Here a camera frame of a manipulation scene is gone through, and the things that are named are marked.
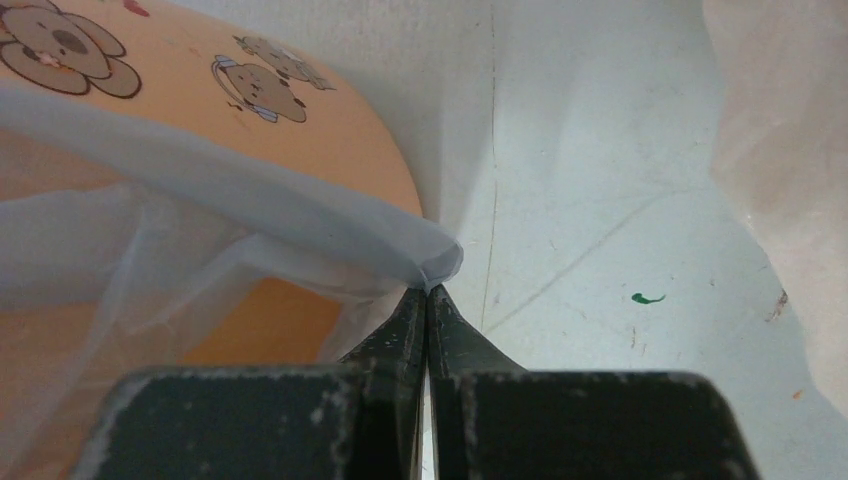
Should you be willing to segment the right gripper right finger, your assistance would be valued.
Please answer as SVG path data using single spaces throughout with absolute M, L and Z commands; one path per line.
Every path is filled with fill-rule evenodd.
M 533 371 L 427 298 L 440 479 L 756 479 L 735 417 L 685 371 Z

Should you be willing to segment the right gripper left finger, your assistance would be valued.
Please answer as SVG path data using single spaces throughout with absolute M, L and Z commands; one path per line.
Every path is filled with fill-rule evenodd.
M 148 368 L 107 395 L 73 479 L 417 479 L 426 296 L 334 363 Z

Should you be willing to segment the blue plastic trash bag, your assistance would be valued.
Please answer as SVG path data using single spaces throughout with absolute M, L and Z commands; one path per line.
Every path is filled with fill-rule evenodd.
M 60 478 L 118 379 L 175 363 L 263 280 L 340 302 L 338 350 L 462 260 L 375 197 L 5 80 L 1 475 Z

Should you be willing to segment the orange plastic trash bin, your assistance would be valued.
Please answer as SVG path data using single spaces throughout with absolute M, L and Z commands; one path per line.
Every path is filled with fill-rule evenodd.
M 134 369 L 311 360 L 460 255 L 304 52 L 168 1 L 2 3 L 3 478 L 66 478 Z

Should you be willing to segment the clear white plastic bag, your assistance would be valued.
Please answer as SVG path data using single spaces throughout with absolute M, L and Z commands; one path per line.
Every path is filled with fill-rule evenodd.
M 813 382 L 847 409 L 847 5 L 707 1 L 725 81 L 711 164 L 804 329 Z

